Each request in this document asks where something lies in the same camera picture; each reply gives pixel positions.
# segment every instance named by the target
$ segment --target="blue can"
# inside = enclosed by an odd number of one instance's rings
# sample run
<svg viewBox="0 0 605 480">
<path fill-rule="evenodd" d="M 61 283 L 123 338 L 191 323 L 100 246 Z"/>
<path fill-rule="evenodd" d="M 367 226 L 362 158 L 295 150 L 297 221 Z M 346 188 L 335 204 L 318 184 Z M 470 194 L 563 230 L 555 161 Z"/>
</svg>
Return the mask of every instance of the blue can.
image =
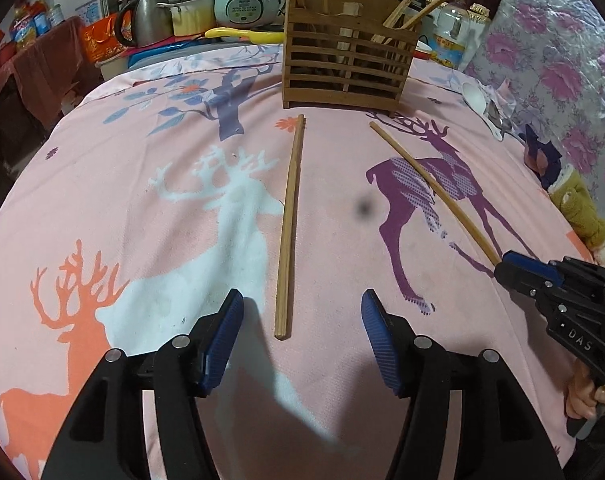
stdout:
<svg viewBox="0 0 605 480">
<path fill-rule="evenodd" d="M 49 32 L 51 29 L 49 25 L 49 19 L 44 12 L 41 12 L 34 18 L 34 22 L 36 23 L 36 31 L 38 31 L 38 36 L 42 36 L 44 33 Z"/>
</svg>

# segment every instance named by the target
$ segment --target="human hand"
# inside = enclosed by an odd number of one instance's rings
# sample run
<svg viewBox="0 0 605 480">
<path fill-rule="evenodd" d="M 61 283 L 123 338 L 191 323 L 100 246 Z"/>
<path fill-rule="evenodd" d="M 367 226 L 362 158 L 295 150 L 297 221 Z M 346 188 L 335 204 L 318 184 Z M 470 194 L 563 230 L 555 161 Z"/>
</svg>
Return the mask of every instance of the human hand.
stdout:
<svg viewBox="0 0 605 480">
<path fill-rule="evenodd" d="M 589 376 L 589 368 L 576 359 L 567 391 L 567 415 L 571 418 L 594 418 L 598 402 L 605 405 L 605 385 L 596 389 Z"/>
</svg>

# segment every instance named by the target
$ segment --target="white spoon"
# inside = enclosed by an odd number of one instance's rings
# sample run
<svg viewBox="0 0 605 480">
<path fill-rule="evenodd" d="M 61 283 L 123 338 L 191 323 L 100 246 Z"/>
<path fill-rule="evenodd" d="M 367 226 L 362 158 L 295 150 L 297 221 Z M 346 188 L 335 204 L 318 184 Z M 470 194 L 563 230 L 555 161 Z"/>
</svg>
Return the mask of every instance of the white spoon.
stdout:
<svg viewBox="0 0 605 480">
<path fill-rule="evenodd" d="M 505 137 L 502 136 L 500 130 L 498 130 L 491 121 L 485 117 L 485 110 L 487 109 L 487 102 L 485 101 L 484 94 L 480 91 L 480 88 L 475 86 L 473 83 L 469 83 L 465 81 L 462 84 L 462 98 L 466 102 L 466 104 L 471 108 L 474 112 L 476 112 L 479 117 L 485 121 L 485 124 L 489 127 L 491 134 L 500 142 L 505 140 Z"/>
</svg>

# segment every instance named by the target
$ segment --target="silver bolt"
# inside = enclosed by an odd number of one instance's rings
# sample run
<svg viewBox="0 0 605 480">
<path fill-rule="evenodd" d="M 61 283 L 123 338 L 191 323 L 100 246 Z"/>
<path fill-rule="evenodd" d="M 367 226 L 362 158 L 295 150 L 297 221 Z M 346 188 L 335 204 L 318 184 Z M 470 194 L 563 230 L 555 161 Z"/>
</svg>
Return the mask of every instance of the silver bolt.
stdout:
<svg viewBox="0 0 605 480">
<path fill-rule="evenodd" d="M 118 359 L 120 359 L 121 356 L 122 356 L 122 352 L 119 351 L 118 348 L 111 348 L 111 350 L 109 350 L 105 354 L 105 361 L 107 361 L 108 363 L 113 363 L 115 361 L 118 361 Z"/>
<path fill-rule="evenodd" d="M 431 339 L 424 335 L 419 335 L 413 340 L 413 344 L 416 345 L 418 348 L 426 350 L 427 348 L 431 348 Z"/>
<path fill-rule="evenodd" d="M 497 363 L 500 361 L 500 354 L 491 349 L 482 352 L 482 357 L 484 357 L 485 361 L 489 361 L 490 363 Z"/>
<path fill-rule="evenodd" d="M 171 341 L 174 348 L 184 348 L 190 343 L 188 335 L 177 335 Z"/>
</svg>

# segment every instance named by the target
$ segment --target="floral wallpaper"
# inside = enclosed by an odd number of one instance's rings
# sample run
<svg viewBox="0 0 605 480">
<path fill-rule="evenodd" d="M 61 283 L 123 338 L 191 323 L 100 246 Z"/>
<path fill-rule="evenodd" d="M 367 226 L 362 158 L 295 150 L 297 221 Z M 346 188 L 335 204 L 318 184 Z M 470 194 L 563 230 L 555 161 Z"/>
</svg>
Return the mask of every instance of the floral wallpaper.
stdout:
<svg viewBox="0 0 605 480">
<path fill-rule="evenodd" d="M 502 0 L 465 72 L 511 81 L 531 124 L 582 174 L 605 218 L 605 23 L 589 0 Z"/>
</svg>

